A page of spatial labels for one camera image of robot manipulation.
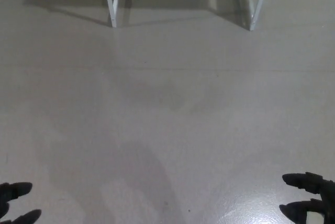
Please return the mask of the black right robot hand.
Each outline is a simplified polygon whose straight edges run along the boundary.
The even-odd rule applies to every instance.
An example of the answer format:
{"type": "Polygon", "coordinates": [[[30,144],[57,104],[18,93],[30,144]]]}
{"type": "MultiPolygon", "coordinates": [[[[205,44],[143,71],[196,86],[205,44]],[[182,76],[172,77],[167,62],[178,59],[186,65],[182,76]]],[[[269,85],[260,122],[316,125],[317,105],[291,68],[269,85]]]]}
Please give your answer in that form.
{"type": "Polygon", "coordinates": [[[326,180],[321,175],[305,173],[288,173],[282,175],[283,181],[293,187],[320,195],[321,199],[296,201],[279,205],[280,211],[293,223],[306,223],[307,214],[316,212],[323,216],[324,223],[334,223],[334,181],[326,180]]]}

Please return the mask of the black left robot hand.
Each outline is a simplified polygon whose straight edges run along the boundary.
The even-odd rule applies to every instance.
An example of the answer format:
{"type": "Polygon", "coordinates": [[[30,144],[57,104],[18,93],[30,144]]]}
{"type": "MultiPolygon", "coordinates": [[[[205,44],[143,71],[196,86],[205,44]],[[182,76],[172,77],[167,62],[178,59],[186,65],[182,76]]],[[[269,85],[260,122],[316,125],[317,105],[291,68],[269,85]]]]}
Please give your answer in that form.
{"type": "MultiPolygon", "coordinates": [[[[9,202],[27,195],[32,189],[31,182],[3,183],[1,184],[1,218],[3,218],[9,210],[9,202]]],[[[41,210],[35,209],[14,220],[4,220],[1,223],[13,224],[33,224],[41,216],[41,210]]]]}

